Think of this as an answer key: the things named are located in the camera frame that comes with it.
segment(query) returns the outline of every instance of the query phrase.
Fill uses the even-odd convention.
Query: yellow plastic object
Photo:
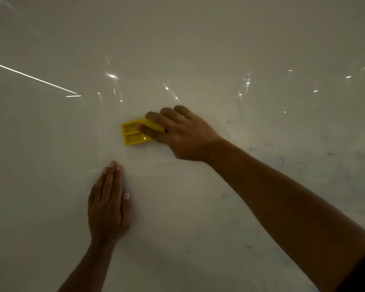
[[[152,141],[153,139],[142,134],[135,128],[135,124],[142,124],[147,127],[153,128],[161,132],[165,132],[165,129],[160,125],[148,120],[140,119],[132,122],[127,122],[122,124],[123,139],[125,140],[126,146],[131,146],[132,144],[138,144],[142,142]]]

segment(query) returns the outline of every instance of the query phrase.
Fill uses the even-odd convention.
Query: person's left arm
[[[103,169],[88,199],[91,244],[58,292],[100,292],[116,242],[130,227],[130,195],[122,196],[122,168]]]

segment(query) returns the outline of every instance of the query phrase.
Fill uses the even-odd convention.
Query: skin
[[[137,124],[139,131],[168,145],[178,159],[205,162],[218,172],[320,291],[335,291],[365,257],[362,227],[221,138],[186,107],[163,108],[146,118],[167,133]],[[59,292],[101,291],[113,248],[130,225],[130,203],[121,197],[121,168],[116,171],[117,163],[111,163],[89,196],[91,246]]]
[[[130,227],[130,195],[122,195],[122,167],[115,161],[92,187],[88,223],[88,251],[58,292],[100,292],[115,245]]]

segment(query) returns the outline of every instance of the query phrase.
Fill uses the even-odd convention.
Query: finger
[[[174,110],[182,114],[187,119],[192,119],[194,113],[190,111],[190,109],[186,108],[183,105],[176,105]]]
[[[122,227],[129,228],[131,225],[130,194],[125,193],[122,198]]]
[[[88,208],[92,207],[93,205],[93,199],[94,199],[94,189],[96,188],[97,181],[94,183],[91,189],[91,193],[88,198]]]
[[[102,199],[101,199],[101,203],[103,204],[108,204],[111,199],[112,185],[114,184],[116,165],[117,164],[115,161],[111,161],[107,169],[107,177],[104,182]]]
[[[112,185],[111,205],[120,209],[122,201],[122,167],[117,165],[114,176],[114,184]]]
[[[165,117],[164,115],[161,115],[157,112],[148,112],[145,117],[146,119],[160,125],[161,127],[164,127],[165,129],[170,129],[174,126],[174,122],[170,118]]]
[[[166,143],[166,134],[164,132],[154,130],[142,124],[136,124],[135,128],[138,131],[141,131],[144,135],[154,139],[156,142]]]
[[[107,169],[108,169],[107,167],[105,167],[103,169],[102,175],[100,176],[100,178],[97,181],[97,184],[94,188],[94,199],[93,199],[94,204],[97,204],[98,202],[100,202],[100,199],[102,198],[104,181],[107,177]]]
[[[161,109],[161,114],[176,123],[183,123],[186,120],[186,118],[182,114],[170,107],[164,107],[163,109]]]

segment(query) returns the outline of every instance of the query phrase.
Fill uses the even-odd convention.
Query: black sleeve
[[[337,292],[365,291],[365,258],[362,259],[353,271],[341,283]]]

